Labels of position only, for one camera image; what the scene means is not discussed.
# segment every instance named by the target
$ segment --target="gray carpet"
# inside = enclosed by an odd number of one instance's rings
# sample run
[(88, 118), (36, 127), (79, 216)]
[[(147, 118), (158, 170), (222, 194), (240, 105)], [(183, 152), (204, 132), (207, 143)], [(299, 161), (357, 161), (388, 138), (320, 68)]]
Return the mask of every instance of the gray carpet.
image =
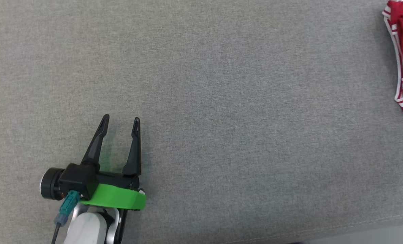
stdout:
[[(285, 243), (403, 224), (383, 0), (0, 0), (0, 243), (48, 243), (49, 167), (141, 118), (124, 243)], [(58, 241), (65, 237), (61, 230)]]

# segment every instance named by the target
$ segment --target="seam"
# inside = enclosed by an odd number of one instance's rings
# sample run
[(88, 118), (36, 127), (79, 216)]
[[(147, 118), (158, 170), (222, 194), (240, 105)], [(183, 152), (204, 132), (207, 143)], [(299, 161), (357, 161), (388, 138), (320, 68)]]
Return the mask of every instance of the seam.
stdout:
[(279, 239), (279, 238), (293, 236), (293, 235), (300, 234), (300, 233), (304, 233), (305, 235), (310, 234), (310, 233), (305, 233), (305, 232), (319, 233), (319, 232), (324, 232), (324, 231), (328, 231), (328, 230), (344, 229), (344, 228), (356, 227), (356, 226), (372, 224), (372, 223), (376, 223), (376, 222), (385, 222), (385, 221), (402, 219), (402, 218), (403, 218), (403, 215), (393, 215), (393, 216), (388, 216), (388, 217), (384, 217), (384, 218), (377, 218), (377, 219), (373, 219), (373, 220), (355, 222), (355, 223), (351, 223), (351, 224), (343, 224), (343, 225), (336, 225), (336, 226), (331, 226), (331, 227), (321, 227), (321, 228), (315, 228), (315, 229), (309, 229), (309, 230), (281, 233), (281, 234), (277, 234), (277, 235), (271, 235), (271, 236), (260, 237), (260, 238), (251, 238), (251, 239), (240, 240), (240, 241), (223, 242), (221, 244), (252, 243), (252, 242), (256, 242), (256, 241), (261, 241), (262, 239), (267, 241), (269, 239)]

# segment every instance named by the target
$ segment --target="camera lens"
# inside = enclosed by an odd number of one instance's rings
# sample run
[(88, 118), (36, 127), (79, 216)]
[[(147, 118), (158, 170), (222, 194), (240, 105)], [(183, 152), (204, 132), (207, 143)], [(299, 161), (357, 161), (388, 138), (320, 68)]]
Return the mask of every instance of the camera lens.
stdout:
[(63, 173), (62, 168), (50, 168), (42, 176), (42, 181), (40, 182), (40, 194), (43, 198), (52, 200), (63, 199), (62, 192), (59, 190), (59, 177)]

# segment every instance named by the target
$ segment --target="cable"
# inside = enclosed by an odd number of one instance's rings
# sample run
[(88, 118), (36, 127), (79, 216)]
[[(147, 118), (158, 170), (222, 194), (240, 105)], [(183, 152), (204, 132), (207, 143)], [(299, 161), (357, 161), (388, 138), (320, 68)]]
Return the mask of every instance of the cable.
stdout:
[(80, 194), (77, 191), (71, 190), (67, 193), (65, 200), (60, 207), (59, 214), (54, 219), (54, 224), (56, 224), (56, 230), (54, 231), (54, 236), (52, 237), (51, 244), (56, 243), (57, 234), (59, 233), (59, 228), (65, 226), (70, 213), (75, 208), (75, 206), (80, 201)]
[(56, 244), (57, 234), (59, 233), (60, 223), (56, 224), (56, 230), (54, 231), (54, 236), (52, 237), (51, 244)]

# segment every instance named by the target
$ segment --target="green mount ring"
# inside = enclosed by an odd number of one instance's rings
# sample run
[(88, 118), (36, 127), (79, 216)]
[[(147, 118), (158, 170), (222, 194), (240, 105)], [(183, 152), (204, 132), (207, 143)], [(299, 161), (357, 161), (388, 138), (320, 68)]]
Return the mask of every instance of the green mount ring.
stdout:
[(146, 205), (146, 195), (136, 190), (119, 188), (110, 184), (99, 184), (90, 201), (80, 201), (85, 205), (142, 210)]

